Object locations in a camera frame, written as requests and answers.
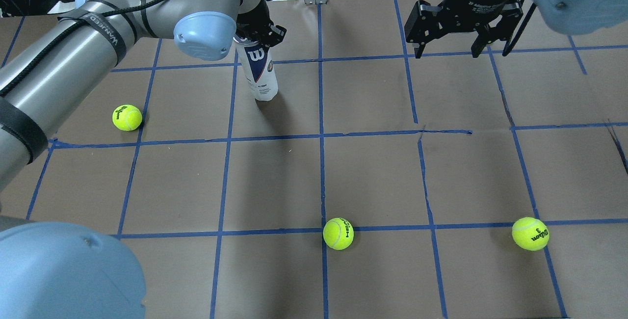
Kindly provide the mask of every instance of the tennis ball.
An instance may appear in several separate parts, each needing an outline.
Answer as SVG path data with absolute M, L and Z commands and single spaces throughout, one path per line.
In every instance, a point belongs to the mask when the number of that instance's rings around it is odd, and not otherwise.
M 111 118 L 122 131 L 134 131 L 142 124 L 142 112 L 132 105 L 121 105 L 114 110 Z
M 512 239 L 523 249 L 540 250 L 548 244 L 550 232 L 540 220 L 524 217 L 512 225 Z
M 323 228 L 323 239 L 334 250 L 343 250 L 350 246 L 353 236 L 353 227 L 344 218 L 332 218 Z

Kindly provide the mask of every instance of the black cable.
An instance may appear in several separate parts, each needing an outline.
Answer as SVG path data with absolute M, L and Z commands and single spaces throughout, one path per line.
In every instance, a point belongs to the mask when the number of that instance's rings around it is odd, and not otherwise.
M 33 71 L 33 69 L 35 68 L 35 66 L 37 66 L 37 64 L 39 64 L 41 62 L 41 60 L 57 45 L 61 42 L 61 40 L 67 38 L 70 33 L 74 32 L 75 30 L 77 30 L 77 28 L 79 28 L 80 26 L 83 25 L 83 22 L 76 22 L 74 24 L 72 24 L 72 26 L 69 26 L 68 28 L 65 29 L 65 31 L 59 33 L 59 35 L 56 36 L 56 38 L 54 38 L 50 43 L 47 44 L 47 46 L 45 46 L 44 49 L 42 49 L 38 55 L 36 55 L 33 60 L 31 60 L 31 62 L 29 62 L 28 65 L 26 65 L 26 67 L 17 74 L 17 76 L 15 76 L 13 78 L 13 80 L 11 80 L 11 82 L 9 82 L 9 84 L 7 84 L 4 88 L 2 88 L 2 90 L 0 90 L 0 97 L 4 97 L 7 95 L 7 93 L 9 93 L 9 91 L 11 91 L 11 89 L 13 89 L 15 86 L 17 86 L 17 84 L 19 84 L 22 80 L 24 80 L 24 78 L 31 72 Z
M 512 51 L 512 49 L 514 48 L 514 45 L 517 43 L 517 41 L 521 37 L 521 33 L 523 33 L 525 26 L 527 26 L 527 22 L 529 22 L 529 20 L 532 18 L 532 13 L 534 13 L 535 9 L 536 9 L 536 4 L 533 3 L 532 6 L 530 6 L 530 9 L 527 11 L 525 18 L 521 22 L 521 26 L 519 27 L 517 34 L 514 35 L 512 42 L 510 39 L 506 42 L 504 46 L 504 51 L 502 51 L 502 56 L 509 55 L 509 53 Z
M 151 6 L 155 6 L 156 4 L 161 3 L 162 1 L 166 1 L 166 0 L 153 0 L 153 1 L 149 1 L 146 4 L 141 4 L 141 5 L 138 5 L 138 6 L 132 6 L 132 7 L 128 7 L 128 8 L 121 8 L 119 10 L 113 10 L 113 11 L 104 12 L 103 16 L 104 17 L 109 17 L 109 16 L 114 16 L 114 15 L 120 15 L 121 13 L 129 13 L 129 12 L 141 11 L 141 10 L 144 10 L 145 8 L 149 8 Z
M 133 6 L 133 7 L 128 7 L 128 8 L 121 8 L 119 10 L 113 10 L 113 11 L 108 11 L 108 12 L 104 12 L 102 15 L 104 17 L 109 17 L 109 16 L 114 16 L 114 15 L 121 15 L 122 13 L 129 13 L 129 12 L 135 12 L 135 11 L 140 11 L 140 10 L 144 10 L 145 8 L 149 8 L 151 6 L 154 6 L 155 4 L 161 3 L 162 1 L 165 0 L 153 0 L 153 1 L 149 1 L 146 4 L 143 5 L 139 5 L 139 6 Z M 26 67 L 20 71 L 20 73 L 18 73 L 13 80 L 11 80 L 11 82 L 9 82 L 9 84 L 7 84 L 4 88 L 0 89 L 0 97 L 4 97 L 7 95 L 7 93 L 9 93 L 9 91 L 11 91 L 11 89 L 13 89 L 15 86 L 17 86 L 22 80 L 24 80 L 24 78 L 31 73 L 31 71 L 33 71 L 33 69 L 35 68 L 35 66 L 37 66 L 41 60 L 43 60 L 43 58 L 48 55 L 48 53 L 57 45 L 61 42 L 61 40 L 67 38 L 70 33 L 74 32 L 75 30 L 77 30 L 80 26 L 83 26 L 85 24 L 85 22 L 81 21 L 81 22 L 76 22 L 74 24 L 72 24 L 72 26 L 69 26 L 68 28 L 66 28 L 63 32 L 59 33 L 59 35 L 57 35 L 50 43 L 47 44 L 47 46 L 44 47 L 44 49 L 42 49 L 38 55 L 36 55 L 33 60 L 31 60 L 31 62 L 29 62 L 28 65 L 26 65 Z

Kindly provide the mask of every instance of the wilson logo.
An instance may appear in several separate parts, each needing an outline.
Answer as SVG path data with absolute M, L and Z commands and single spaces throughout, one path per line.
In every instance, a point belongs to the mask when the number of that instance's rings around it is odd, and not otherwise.
M 251 58 L 251 61 L 259 61 L 264 59 L 264 57 L 266 56 L 266 54 L 264 53 L 264 49 L 258 49 L 256 51 L 250 51 L 247 52 L 249 54 L 249 58 Z
M 348 237 L 349 237 L 349 227 L 351 227 L 351 226 L 349 225 L 349 223 L 347 222 L 347 220 L 342 219 L 342 222 L 345 224 L 345 232 L 346 232 L 346 234 L 347 234 L 347 235 L 345 236 L 345 238 L 348 238 Z
M 116 120 L 120 120 L 120 113 L 123 112 L 123 110 L 127 109 L 128 107 L 126 105 L 123 105 L 120 107 L 120 109 L 118 109 L 116 111 Z
M 532 241 L 535 241 L 535 240 L 540 239 L 540 238 L 545 238 L 545 237 L 547 237 L 550 234 L 547 229 L 545 229 L 543 231 L 541 231 L 540 229 L 536 229 L 536 232 L 538 234 L 536 236 L 533 236 L 532 238 L 530 238 Z

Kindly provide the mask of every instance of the gray robot arm segment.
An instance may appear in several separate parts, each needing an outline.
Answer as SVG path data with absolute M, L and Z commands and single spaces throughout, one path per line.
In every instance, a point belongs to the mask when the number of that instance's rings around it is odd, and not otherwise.
M 87 0 L 81 10 L 105 13 L 151 0 Z M 235 20 L 263 0 L 166 0 L 144 11 L 112 15 L 108 25 L 116 30 L 126 51 L 139 37 L 173 38 L 177 23 L 195 13 L 222 13 Z M 54 46 L 34 68 L 14 86 L 9 84 L 30 62 L 74 20 L 62 20 L 49 33 L 0 69 L 0 99 L 23 112 L 45 136 L 52 136 L 80 102 L 116 66 L 119 53 L 111 38 L 90 26 L 80 26 Z M 33 151 L 10 133 L 0 130 L 0 191 L 30 160 Z

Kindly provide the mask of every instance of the blue tape line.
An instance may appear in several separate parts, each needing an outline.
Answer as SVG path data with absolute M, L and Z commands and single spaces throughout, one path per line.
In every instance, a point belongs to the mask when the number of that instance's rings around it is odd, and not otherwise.
M 394 1 L 394 10 L 397 13 L 397 24 L 399 25 L 399 34 L 401 34 L 401 46 L 403 47 L 403 60 L 406 64 L 406 78 L 408 79 L 408 91 L 410 93 L 410 105 L 412 108 L 412 119 L 415 124 L 419 124 L 417 118 L 417 104 L 415 103 L 415 91 L 412 87 L 412 77 L 410 76 L 410 63 L 408 62 L 408 48 L 406 48 L 406 36 L 404 35 L 403 24 L 401 23 L 401 13 L 399 12 L 399 3 Z
M 309 229 L 271 229 L 271 230 L 238 230 L 238 231 L 205 231 L 205 232 L 172 232 L 147 234 L 115 234 L 118 239 L 149 239 L 149 238 L 183 238 L 183 237 L 232 237 L 232 236 L 266 236 L 278 234 L 310 234 L 321 233 L 321 228 Z
M 360 226 L 354 227 L 355 232 L 379 232 L 399 230 L 431 230 L 431 225 L 399 225 L 399 226 Z
M 542 53 L 542 52 L 563 52 L 563 51 L 590 51 L 590 50 L 604 50 L 604 49 L 625 49 L 628 45 L 621 46 L 592 46 L 592 47 L 574 47 L 574 48 L 538 48 L 538 49 L 513 49 L 512 53 Z M 407 53 L 407 49 L 404 48 L 404 55 L 373 55 L 373 56 L 356 56 L 356 57 L 326 57 L 322 56 L 315 59 L 296 59 L 296 60 L 277 60 L 275 64 L 300 64 L 304 62 L 327 62 L 327 61 L 349 61 L 349 60 L 377 60 L 377 59 L 414 59 L 414 54 Z M 444 52 L 444 53 L 423 53 L 423 57 L 427 56 L 455 56 L 455 55 L 471 55 L 471 52 Z M 172 70 L 172 69 L 195 69 L 195 68 L 216 68 L 226 66 L 240 66 L 240 62 L 235 64 L 231 63 L 219 63 L 219 64 L 197 64 L 197 65 L 172 65 L 172 66 L 157 66 L 155 70 Z M 150 71 L 153 68 L 123 68 L 112 69 L 112 73 L 123 73 L 128 71 Z
M 318 26 L 318 132 L 320 139 L 320 215 L 321 228 L 327 221 L 325 209 L 325 122 L 323 120 L 323 19 L 321 4 L 316 4 Z M 327 245 L 321 237 L 321 263 L 323 275 L 323 317 L 329 319 L 329 291 L 327 281 Z
M 626 49 L 628 48 L 628 45 L 623 44 L 620 46 L 591 46 L 591 47 L 579 47 L 579 46 L 575 46 L 575 48 L 579 51 L 596 51 L 596 50 L 600 50 L 600 49 Z
M 153 82 L 155 80 L 155 67 L 157 67 L 157 60 L 159 59 L 159 51 L 161 51 L 161 39 L 157 42 L 157 49 L 155 50 L 155 58 L 153 59 L 153 70 L 151 71 L 151 78 L 148 81 L 148 89 L 146 90 L 146 99 L 144 100 L 144 108 L 142 109 L 142 116 L 146 116 L 148 111 L 148 102 L 151 99 L 151 92 L 153 90 Z M 129 196 L 131 195 L 131 186 L 133 184 L 133 177 L 135 176 L 135 167 L 137 166 L 137 157 L 139 156 L 139 149 L 142 142 L 142 134 L 144 132 L 144 124 L 139 126 L 137 131 L 137 142 L 135 143 L 135 153 L 133 154 L 133 162 L 131 163 L 131 171 L 129 172 L 129 181 L 126 185 L 126 191 L 124 192 L 124 202 L 122 205 L 122 211 L 120 212 L 120 222 L 118 223 L 117 234 L 122 234 L 124 227 L 124 219 L 126 218 L 126 209 L 129 205 Z
M 40 191 L 41 181 L 43 181 L 43 176 L 46 173 L 46 169 L 48 168 L 50 158 L 52 157 L 52 153 L 54 151 L 54 143 L 55 141 L 53 141 L 52 145 L 50 145 L 50 147 L 48 148 L 48 155 L 46 156 L 46 162 L 44 162 L 43 167 L 41 168 L 40 177 L 37 180 L 37 184 L 35 185 L 35 190 L 33 191 L 33 197 L 31 197 L 31 203 L 29 204 L 28 211 L 26 212 L 25 219 L 27 220 L 31 219 L 31 214 L 33 213 L 33 208 L 35 207 L 35 201 L 37 201 L 37 195 L 39 194 L 39 191 Z
M 573 48 L 512 49 L 511 53 L 570 52 Z
M 574 226 L 574 225 L 617 225 L 628 223 L 628 218 L 600 218 L 589 220 L 550 220 L 543 221 L 545 225 Z M 513 222 L 493 222 L 493 223 L 444 223 L 435 225 L 390 225 L 390 226 L 359 226 L 354 227 L 355 232 L 390 232 L 400 230 L 451 230 L 451 229 L 493 229 L 509 228 Z M 204 232 L 172 232 L 172 233 L 148 233 L 148 234 L 112 234 L 110 236 L 119 239 L 130 238 L 180 238 L 180 237 L 223 237 L 233 236 L 264 236 L 278 234 L 312 234 L 321 233 L 321 227 L 302 229 L 262 229 L 262 230 L 230 230 L 230 231 L 204 231 Z
M 417 133 L 463 133 L 465 135 L 473 134 L 473 131 L 468 130 L 407 130 L 407 131 L 373 131 L 364 133 L 326 133 L 325 137 L 344 137 L 344 136 L 386 136 L 386 135 L 413 135 Z
M 628 223 L 628 218 L 599 218 L 591 220 L 555 220 L 543 221 L 548 226 L 573 226 L 573 225 L 612 225 Z
M 141 145 L 206 144 L 209 142 L 227 142 L 226 138 L 196 138 L 192 140 L 143 141 Z
M 275 64 L 303 64 L 307 62 L 318 62 L 318 59 L 295 59 L 295 60 L 273 60 Z
M 473 131 L 467 130 L 410 130 L 410 131 L 375 131 L 363 133 L 325 133 L 324 137 L 343 137 L 343 136 L 385 136 L 385 135 L 413 135 L 417 133 L 462 133 L 465 135 L 473 134 Z M 303 134 L 303 135 L 274 135 L 274 136 L 249 136 L 249 137 L 233 137 L 232 142 L 241 141 L 264 141 L 264 140 L 292 140 L 299 138 L 320 138 L 320 134 Z M 141 141 L 139 145 L 173 145 L 173 144 L 205 144 L 211 142 L 227 142 L 226 138 L 194 138 L 190 140 L 152 140 Z M 57 149 L 108 149 L 116 147 L 131 147 L 137 145 L 137 142 L 124 142 L 119 144 L 71 144 L 69 142 L 57 141 Z
M 558 308 L 560 309 L 560 315 L 562 318 L 567 317 L 567 310 L 565 310 L 565 303 L 563 302 L 563 295 L 560 292 L 558 285 L 558 279 L 556 279 L 556 272 L 554 271 L 554 263 L 552 263 L 549 246 L 543 249 L 545 252 L 545 261 L 548 263 L 549 276 L 551 277 L 552 285 L 554 285 L 554 292 L 556 293 L 556 300 L 558 301 Z
M 20 24 L 18 24 L 18 29 L 15 30 L 15 34 L 13 35 L 13 39 L 11 40 L 11 45 L 9 45 L 9 49 L 6 51 L 6 55 L 4 56 L 4 60 L 2 60 L 2 65 L 0 65 L 0 68 L 5 66 L 6 62 L 9 61 L 9 56 L 11 55 L 11 51 L 13 50 L 15 40 L 18 39 L 20 30 L 22 30 L 22 24 L 24 24 L 24 19 L 25 17 L 22 16 L 22 19 L 20 20 Z
M 110 149 L 114 147 L 132 147 L 137 146 L 137 142 L 125 142 L 123 144 L 69 144 L 67 142 L 58 141 L 54 147 L 56 149 Z
M 238 61 L 235 54 L 234 63 Z M 218 270 L 220 269 L 220 250 L 222 249 L 222 228 L 225 223 L 225 204 L 227 199 L 227 180 L 229 177 L 229 158 L 231 156 L 231 137 L 234 129 L 234 107 L 236 106 L 237 66 L 234 65 L 233 81 L 231 82 L 231 106 L 229 108 L 229 129 L 227 131 L 227 149 L 225 151 L 225 167 L 222 174 L 222 194 L 220 196 L 220 217 L 218 218 L 218 239 L 216 241 L 216 257 L 213 263 L 213 281 L 211 282 L 210 319 L 216 315 L 216 296 L 218 291 Z
M 510 107 L 508 106 L 508 100 L 506 99 L 506 93 L 504 92 L 504 85 L 502 85 L 502 79 L 499 76 L 499 71 L 497 70 L 497 64 L 495 63 L 495 56 L 493 55 L 493 49 L 489 48 L 489 58 L 491 58 L 491 65 L 493 66 L 493 73 L 495 74 L 495 79 L 497 80 L 497 86 L 499 88 L 499 92 L 502 95 L 502 104 L 504 105 L 504 110 L 506 116 L 508 117 L 508 122 L 510 122 L 511 127 L 515 126 L 514 120 L 512 119 L 512 114 L 510 111 Z
M 239 63 L 222 62 L 219 64 L 197 64 L 197 65 L 173 65 L 173 66 L 157 66 L 157 70 L 173 70 L 173 69 L 202 69 L 202 68 L 225 68 L 231 66 L 239 66 Z
M 525 187 L 527 188 L 527 194 L 530 197 L 530 203 L 532 205 L 532 212 L 534 212 L 534 218 L 541 218 L 539 216 L 539 210 L 536 208 L 536 200 L 534 199 L 534 192 L 532 192 L 532 183 L 530 182 L 530 176 L 527 173 L 527 167 L 525 166 L 525 160 L 523 160 L 523 152 L 521 151 L 521 145 L 519 143 L 519 137 L 515 130 L 511 130 L 512 139 L 514 140 L 514 146 L 519 156 L 519 163 L 521 165 L 521 171 L 523 172 L 523 178 L 525 179 Z
M 517 136 L 517 131 L 515 129 L 511 129 L 512 138 L 514 140 L 515 147 L 517 149 L 517 154 L 519 156 L 519 161 L 521 164 L 521 170 L 523 171 L 523 177 L 525 178 L 525 187 L 527 187 L 527 192 L 530 196 L 530 203 L 532 205 L 532 211 L 534 212 L 535 218 L 541 218 L 539 216 L 539 210 L 536 207 L 536 200 L 534 199 L 534 193 L 532 192 L 532 185 L 530 183 L 530 177 L 527 173 L 527 167 L 525 166 L 525 160 L 523 159 L 523 153 L 521 152 L 521 145 L 519 143 L 519 138 Z M 548 264 L 549 275 L 552 280 L 552 285 L 554 286 L 554 293 L 556 294 L 556 301 L 558 301 L 558 308 L 560 309 L 560 313 L 563 318 L 567 317 L 567 312 L 565 311 L 565 304 L 563 303 L 563 296 L 560 292 L 560 287 L 558 285 L 558 281 L 556 280 L 556 272 L 554 271 L 554 265 L 552 265 L 550 251 L 546 247 L 545 248 L 545 259 Z
M 443 274 L 440 268 L 440 256 L 438 255 L 438 242 L 436 237 L 436 226 L 434 225 L 434 216 L 430 207 L 430 198 L 428 197 L 428 184 L 425 176 L 425 157 L 423 155 L 423 142 L 418 141 L 417 147 L 419 150 L 419 161 L 421 162 L 421 178 L 423 182 L 423 192 L 425 195 L 425 207 L 428 212 L 428 221 L 430 222 L 432 250 L 434 252 L 434 265 L 436 266 L 436 277 L 438 281 L 438 294 L 440 296 L 440 308 L 443 313 L 443 318 L 447 319 L 447 304 L 445 300 L 445 288 L 443 285 Z
M 437 230 L 455 230 L 455 229 L 494 229 L 503 227 L 512 227 L 514 222 L 491 222 L 491 223 L 445 223 L 435 225 Z
M 115 234 L 117 239 L 151 239 L 151 238 L 181 238 L 181 237 L 215 237 L 217 231 L 211 232 L 174 232 L 174 233 L 147 233 L 147 234 Z
M 238 230 L 238 231 L 222 231 L 222 236 L 263 236 L 274 234 L 308 234 L 321 233 L 323 229 L 320 227 L 306 229 L 272 229 L 272 230 Z
M 252 137 L 234 137 L 231 141 L 264 141 L 264 140 L 293 140 L 297 138 L 319 138 L 318 134 L 306 135 L 277 135 L 277 136 L 252 136 Z
M 591 123 L 591 124 L 565 124 L 565 125 L 528 125 L 512 127 L 516 131 L 543 130 L 543 129 L 578 129 L 578 128 L 603 128 L 603 127 L 628 127 L 628 122 L 615 123 Z
M 152 71 L 153 68 L 121 68 L 121 69 L 111 69 L 112 73 L 128 73 L 130 71 Z
M 535 218 L 541 218 L 539 216 L 539 210 L 536 207 L 536 200 L 534 199 L 534 192 L 532 192 L 532 184 L 530 183 L 530 177 L 529 174 L 527 173 L 527 166 L 525 165 L 525 160 L 523 158 L 523 153 L 521 151 L 521 145 L 519 142 L 519 137 L 517 136 L 517 131 L 515 129 L 516 124 L 514 124 L 514 121 L 512 120 L 512 116 L 510 113 L 510 109 L 508 108 L 508 101 L 506 99 L 505 93 L 504 93 L 504 88 L 502 86 L 502 82 L 501 79 L 499 78 L 499 71 L 497 70 L 497 65 L 495 64 L 495 58 L 493 56 L 493 50 L 491 49 L 491 47 L 489 47 L 489 57 L 491 58 L 491 64 L 493 65 L 493 71 L 495 73 L 495 78 L 497 80 L 497 84 L 499 87 L 499 90 L 502 94 L 502 99 L 504 101 L 504 109 L 506 111 L 506 114 L 508 115 L 508 118 L 511 122 L 511 133 L 512 133 L 512 139 L 514 140 L 514 144 L 515 144 L 515 148 L 517 150 L 517 155 L 519 157 L 519 162 L 521 165 L 521 170 L 523 172 L 523 177 L 525 179 L 525 187 L 527 187 L 527 193 L 529 194 L 529 198 L 530 198 L 530 204 L 532 206 L 532 212 L 534 212 L 534 217 Z M 561 314 L 563 317 L 567 317 L 567 312 L 565 311 L 565 304 L 563 303 L 563 297 L 561 296 L 560 293 L 560 287 L 558 286 L 558 281 L 556 280 L 556 272 L 554 272 L 554 267 L 552 265 L 552 261 L 551 261 L 551 256 L 550 256 L 550 251 L 548 250 L 548 248 L 545 248 L 545 258 L 548 264 L 548 270 L 549 270 L 549 274 L 552 278 L 552 284 L 554 286 L 554 293 L 556 294 L 556 301 L 558 302 L 558 307 L 560 308 Z
M 471 55 L 471 52 L 450 52 L 450 53 L 422 53 L 421 57 L 425 56 L 456 56 L 456 55 Z M 414 59 L 414 54 L 409 53 L 408 58 Z
M 578 60 L 578 65 L 580 65 L 580 70 L 584 75 L 587 74 L 587 69 L 585 69 L 585 64 L 583 64 L 582 59 L 580 58 L 580 54 L 578 53 L 578 48 L 576 48 L 576 44 L 574 43 L 574 38 L 571 35 L 567 36 L 569 38 L 569 42 L 572 45 L 572 49 L 574 50 L 574 54 L 576 54 L 576 59 Z
M 318 61 L 353 61 L 353 60 L 380 60 L 380 59 L 401 59 L 403 55 L 371 55 L 371 56 L 352 56 L 352 57 L 319 57 Z

